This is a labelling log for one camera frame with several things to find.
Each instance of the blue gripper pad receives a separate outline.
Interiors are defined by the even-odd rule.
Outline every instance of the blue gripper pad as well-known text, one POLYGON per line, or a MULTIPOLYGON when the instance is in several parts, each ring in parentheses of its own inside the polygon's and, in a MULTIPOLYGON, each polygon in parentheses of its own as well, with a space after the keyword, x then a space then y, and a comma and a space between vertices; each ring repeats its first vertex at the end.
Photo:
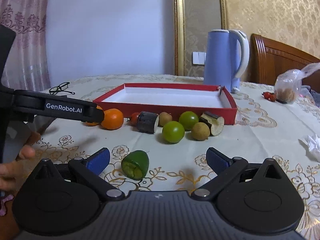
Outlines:
POLYGON ((229 168, 233 161, 232 159, 228 158, 217 149, 210 147, 206 153, 207 164, 209 167, 219 175, 223 172, 226 168, 229 168))
POLYGON ((110 151, 108 148, 102 148, 96 153, 85 159, 85 166, 97 176, 109 165, 110 151))

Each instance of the wall outlet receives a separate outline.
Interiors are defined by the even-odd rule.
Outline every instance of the wall outlet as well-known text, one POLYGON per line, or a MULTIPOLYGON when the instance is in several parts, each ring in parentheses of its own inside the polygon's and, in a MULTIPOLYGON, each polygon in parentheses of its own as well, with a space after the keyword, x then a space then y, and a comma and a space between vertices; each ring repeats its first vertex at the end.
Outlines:
POLYGON ((205 52, 193 52, 192 53, 192 63, 193 65, 204 65, 205 63, 205 52))

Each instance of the cut eggplant piece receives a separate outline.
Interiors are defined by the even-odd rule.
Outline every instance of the cut eggplant piece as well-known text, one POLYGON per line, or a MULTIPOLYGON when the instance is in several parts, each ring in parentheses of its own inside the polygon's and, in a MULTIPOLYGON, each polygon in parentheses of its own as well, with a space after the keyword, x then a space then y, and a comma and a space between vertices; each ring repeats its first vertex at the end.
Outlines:
POLYGON ((139 132, 155 133, 159 123, 159 115, 150 112, 141 112, 137 119, 139 132))
POLYGON ((210 112, 204 112, 199 122, 204 122, 210 129, 210 133, 213 136, 217 136, 222 132, 224 126, 224 118, 210 112))

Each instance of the black glasses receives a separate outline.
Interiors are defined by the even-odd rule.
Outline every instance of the black glasses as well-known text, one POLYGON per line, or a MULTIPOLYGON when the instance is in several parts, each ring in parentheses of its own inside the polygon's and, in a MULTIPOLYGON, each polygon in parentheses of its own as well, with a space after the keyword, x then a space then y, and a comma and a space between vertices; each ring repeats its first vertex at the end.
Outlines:
POLYGON ((66 89, 68 89, 69 84, 70 84, 70 82, 64 82, 56 87, 50 88, 49 89, 50 95, 56 95, 59 92, 67 92, 67 93, 70 93, 71 95, 74 95, 75 94, 74 92, 66 90, 66 89))

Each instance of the white paper tissue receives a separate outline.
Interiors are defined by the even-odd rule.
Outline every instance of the white paper tissue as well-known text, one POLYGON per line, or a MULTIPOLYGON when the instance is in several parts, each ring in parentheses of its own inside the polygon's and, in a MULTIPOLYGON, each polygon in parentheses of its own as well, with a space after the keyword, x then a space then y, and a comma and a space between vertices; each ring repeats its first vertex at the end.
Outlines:
POLYGON ((314 156, 318 162, 320 162, 320 141, 318 136, 315 134, 314 136, 308 136, 306 138, 308 150, 312 156, 314 156))

